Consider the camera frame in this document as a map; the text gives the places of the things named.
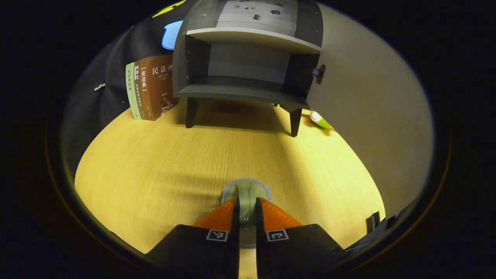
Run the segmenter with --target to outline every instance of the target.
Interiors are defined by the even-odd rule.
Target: wooden table
[[[244,177],[266,183],[277,206],[319,224],[343,248],[367,233],[367,217],[385,216],[366,168],[336,131],[311,122],[310,111],[294,138],[280,107],[203,102],[190,129],[185,99],[156,121],[135,121],[128,109],[81,159],[77,193],[137,250],[147,253],[177,224],[195,223],[219,206],[229,181]],[[256,278],[254,249],[241,250],[240,278]]]

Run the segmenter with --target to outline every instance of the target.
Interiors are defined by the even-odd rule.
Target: open cabinet
[[[173,57],[173,95],[187,97],[186,127],[201,98],[280,104],[298,134],[322,46],[315,1],[200,0]]]

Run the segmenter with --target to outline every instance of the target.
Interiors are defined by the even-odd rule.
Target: book
[[[126,65],[129,105],[135,120],[157,120],[177,104],[172,97],[172,55],[147,57]]]

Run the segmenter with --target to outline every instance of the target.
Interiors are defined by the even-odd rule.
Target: cabinet door
[[[429,103],[408,64],[360,23],[320,4],[321,84],[307,103],[344,138],[374,179],[386,217],[421,191],[432,160]]]

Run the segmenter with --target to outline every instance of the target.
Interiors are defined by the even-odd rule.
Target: yellow sticker
[[[182,1],[180,1],[180,2],[177,2],[177,3],[175,3],[175,4],[172,4],[172,5],[168,6],[167,8],[164,8],[163,10],[161,10],[158,14],[156,14],[156,15],[152,16],[152,18],[154,18],[154,17],[156,17],[156,16],[159,16],[159,15],[161,15],[161,14],[163,14],[163,13],[166,13],[166,12],[168,12],[168,11],[172,10],[175,6],[179,6],[179,5],[181,5],[182,3],[184,3],[184,2],[186,2],[186,0],[182,0]]]

